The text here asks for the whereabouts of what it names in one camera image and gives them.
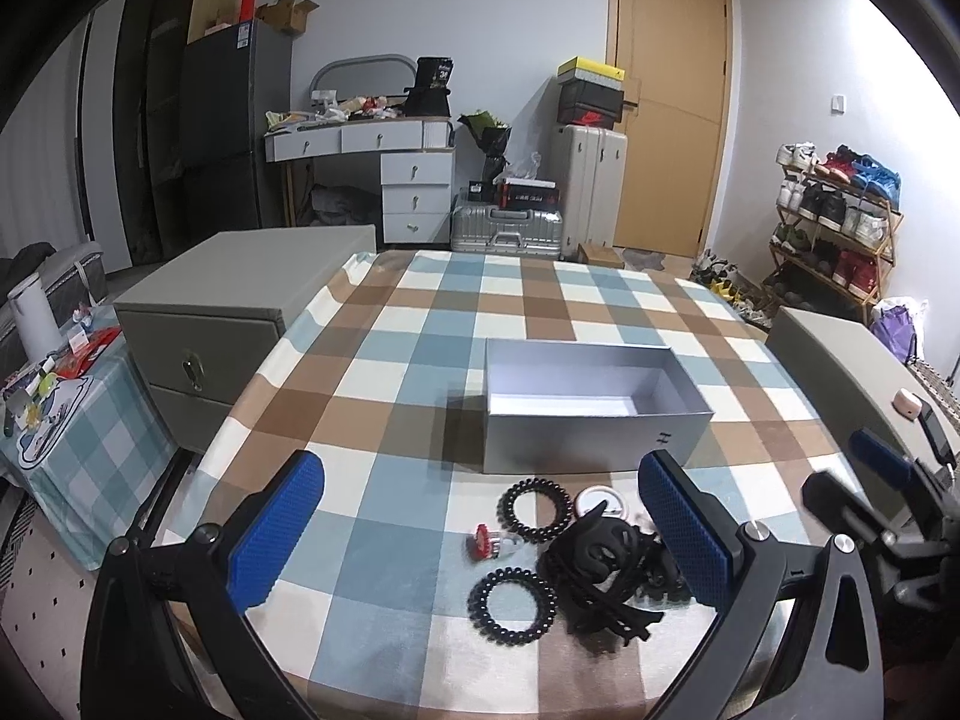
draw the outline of table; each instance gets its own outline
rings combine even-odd
[[[453,199],[452,135],[446,117],[315,122],[268,133],[268,162],[282,162],[288,223],[294,224],[294,160],[379,152],[383,236],[388,244],[445,244]]]
[[[800,484],[850,470],[803,394],[719,298],[666,274],[449,252],[356,255],[261,365],[189,487],[164,541],[224,522],[290,452],[323,459],[326,489],[267,602],[248,619],[321,717],[640,717],[703,637],[713,611],[665,608],[647,642],[581,641],[563,619],[504,648],[467,619],[491,570],[467,535],[496,522],[520,477],[480,472],[486,338],[672,346],[715,412],[688,466],[734,517],[785,541],[827,534],[800,509]],[[612,484],[635,518],[633,473],[552,477],[571,494]],[[520,498],[517,513],[551,513]],[[533,567],[525,546],[497,565]],[[525,621],[520,591],[491,610]],[[757,663],[784,625],[779,611]]]
[[[93,310],[93,329],[117,324],[112,306]],[[78,410],[39,464],[26,469],[16,442],[0,436],[4,475],[27,490],[86,570],[126,533],[176,450],[120,335],[77,380]]]

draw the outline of refrigerator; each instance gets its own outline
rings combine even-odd
[[[186,47],[181,159],[193,244],[224,230],[285,224],[280,165],[268,163],[267,111],[290,109],[292,38],[250,20]]]
[[[555,125],[546,177],[560,189],[563,256],[574,256],[579,244],[613,245],[626,161],[626,135],[599,127]]]

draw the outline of wooden door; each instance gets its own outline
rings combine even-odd
[[[611,0],[630,139],[613,242],[695,256],[726,129],[728,0]]]

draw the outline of gray storage box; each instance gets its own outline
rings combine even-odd
[[[686,463],[713,412],[666,346],[487,341],[485,473],[633,471]]]
[[[176,443],[205,452],[287,328],[372,226],[224,232],[114,303],[133,362]]]
[[[560,258],[559,211],[503,211],[496,205],[466,202],[453,209],[452,227],[454,251]]]

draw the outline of blue gripper pad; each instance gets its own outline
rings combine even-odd
[[[299,461],[227,559],[227,593],[237,610],[267,600],[323,497],[323,464],[312,452],[299,451]]]
[[[733,584],[730,552],[717,541],[698,509],[655,453],[651,452],[640,461],[637,483],[640,485],[640,500],[677,562],[693,597],[708,607],[724,610]]]
[[[866,428],[854,430],[850,452],[868,469],[875,471],[894,490],[906,490],[913,478],[913,464],[888,443]]]

